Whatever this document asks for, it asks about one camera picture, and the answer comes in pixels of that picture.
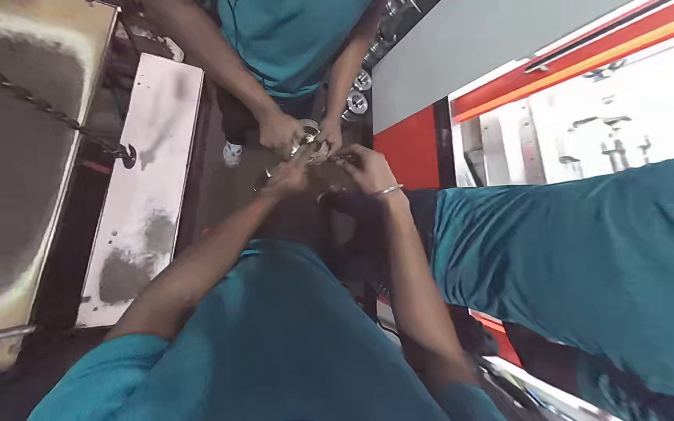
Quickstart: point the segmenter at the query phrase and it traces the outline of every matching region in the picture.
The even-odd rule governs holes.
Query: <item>teal shirt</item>
[[[444,190],[431,266],[447,302],[674,396],[674,159],[563,184]],[[629,419],[605,375],[581,372],[582,395]]]
[[[199,0],[208,9],[211,0]],[[371,0],[217,0],[222,33],[273,97],[302,97]]]
[[[313,252],[253,241],[175,342],[103,343],[30,419],[504,421],[469,384],[440,403]]]

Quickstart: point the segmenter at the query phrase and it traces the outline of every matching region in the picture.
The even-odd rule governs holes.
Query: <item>gray stain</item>
[[[163,210],[153,210],[145,225],[145,247],[153,254],[166,254],[173,251],[173,237],[176,225],[171,222]]]
[[[100,272],[100,300],[116,303],[135,298],[150,283],[154,260],[147,258],[141,264],[132,263],[127,252],[113,249]]]

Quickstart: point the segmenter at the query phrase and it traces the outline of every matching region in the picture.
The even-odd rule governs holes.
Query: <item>metal bar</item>
[[[24,325],[24,326],[15,326],[8,327],[7,329],[0,329],[0,340],[5,338],[11,338],[13,336],[25,336],[33,333],[35,331],[35,326]]]

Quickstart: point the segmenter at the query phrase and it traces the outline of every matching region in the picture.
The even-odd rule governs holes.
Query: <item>silver bracelet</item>
[[[374,196],[379,196],[379,195],[387,194],[387,193],[393,192],[393,191],[395,191],[395,190],[399,190],[399,189],[401,189],[402,187],[404,187],[404,184],[397,184],[396,186],[391,186],[391,187],[388,187],[388,188],[386,188],[386,189],[381,190],[380,192],[374,193]]]

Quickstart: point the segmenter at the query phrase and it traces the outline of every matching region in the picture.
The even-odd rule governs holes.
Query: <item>white wall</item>
[[[441,0],[374,68],[374,133],[625,3]]]

